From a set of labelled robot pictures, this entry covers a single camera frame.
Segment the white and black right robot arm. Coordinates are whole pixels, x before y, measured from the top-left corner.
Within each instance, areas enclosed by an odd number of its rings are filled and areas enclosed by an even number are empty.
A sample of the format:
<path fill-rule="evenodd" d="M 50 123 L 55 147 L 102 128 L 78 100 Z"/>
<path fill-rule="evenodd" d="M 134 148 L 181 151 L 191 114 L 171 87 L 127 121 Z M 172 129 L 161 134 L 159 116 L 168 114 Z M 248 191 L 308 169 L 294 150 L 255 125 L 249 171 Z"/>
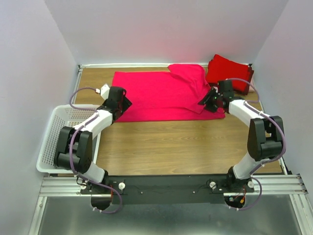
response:
<path fill-rule="evenodd" d="M 223 109 L 249 127 L 247 153 L 226 175 L 225 187 L 235 192 L 264 165 L 279 160 L 286 152 L 283 120 L 257 110 L 233 90 L 234 79 L 222 80 L 198 103 L 211 112 Z"/>

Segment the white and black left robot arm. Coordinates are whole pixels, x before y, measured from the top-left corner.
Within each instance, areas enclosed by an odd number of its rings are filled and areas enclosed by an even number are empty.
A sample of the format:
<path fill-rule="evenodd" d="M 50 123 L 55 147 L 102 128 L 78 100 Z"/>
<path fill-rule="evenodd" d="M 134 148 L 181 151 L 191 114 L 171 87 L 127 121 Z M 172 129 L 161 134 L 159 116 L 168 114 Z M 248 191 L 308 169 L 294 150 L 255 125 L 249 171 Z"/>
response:
<path fill-rule="evenodd" d="M 69 105 L 74 110 L 91 111 L 92 115 L 73 127 L 63 127 L 60 130 L 54 165 L 71 170 L 84 181 L 89 181 L 97 193 L 109 189 L 108 172 L 98 167 L 92 160 L 93 140 L 105 128 L 116 122 L 132 106 L 126 97 L 126 89 L 103 85 L 100 89 L 91 88 L 100 95 L 104 102 L 100 106 L 79 107 L 72 102 Z"/>

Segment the folded light pink t shirt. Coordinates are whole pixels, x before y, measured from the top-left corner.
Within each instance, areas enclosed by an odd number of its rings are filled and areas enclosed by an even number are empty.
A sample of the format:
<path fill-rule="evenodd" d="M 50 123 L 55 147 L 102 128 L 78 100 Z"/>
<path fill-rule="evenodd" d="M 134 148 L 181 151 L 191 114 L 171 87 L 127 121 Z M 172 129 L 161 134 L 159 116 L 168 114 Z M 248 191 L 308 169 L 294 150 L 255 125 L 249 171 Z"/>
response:
<path fill-rule="evenodd" d="M 243 91 L 244 95 L 247 95 L 248 93 L 251 93 L 251 92 L 255 92 L 254 83 L 252 80 L 249 83 L 245 83 L 245 86 L 246 87 L 244 88 L 244 91 Z"/>

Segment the white plastic laundry basket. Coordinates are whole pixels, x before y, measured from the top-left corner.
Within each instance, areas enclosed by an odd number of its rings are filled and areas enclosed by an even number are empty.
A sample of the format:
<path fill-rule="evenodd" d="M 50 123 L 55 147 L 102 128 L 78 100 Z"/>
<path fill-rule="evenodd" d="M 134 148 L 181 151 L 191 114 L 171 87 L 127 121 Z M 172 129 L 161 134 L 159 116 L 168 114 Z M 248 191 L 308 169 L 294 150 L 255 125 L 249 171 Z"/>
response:
<path fill-rule="evenodd" d="M 73 109 L 70 105 L 60 105 L 54 108 L 39 152 L 36 168 L 39 172 L 48 174 L 71 174 L 70 170 L 62 169 L 54 165 L 54 155 L 57 147 L 60 130 L 80 124 L 93 115 L 91 109 L 96 105 L 77 104 L 82 110 Z"/>

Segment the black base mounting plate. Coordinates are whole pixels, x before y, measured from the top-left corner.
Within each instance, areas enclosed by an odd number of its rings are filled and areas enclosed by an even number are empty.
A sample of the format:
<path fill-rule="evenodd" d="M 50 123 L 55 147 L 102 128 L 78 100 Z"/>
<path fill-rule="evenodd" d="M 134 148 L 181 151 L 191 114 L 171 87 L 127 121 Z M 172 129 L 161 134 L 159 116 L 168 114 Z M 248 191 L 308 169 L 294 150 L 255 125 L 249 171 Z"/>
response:
<path fill-rule="evenodd" d="M 107 196 L 113 204 L 223 204 L 240 193 L 254 192 L 251 179 L 234 180 L 228 174 L 109 176 L 114 191 L 87 183 L 85 195 Z"/>

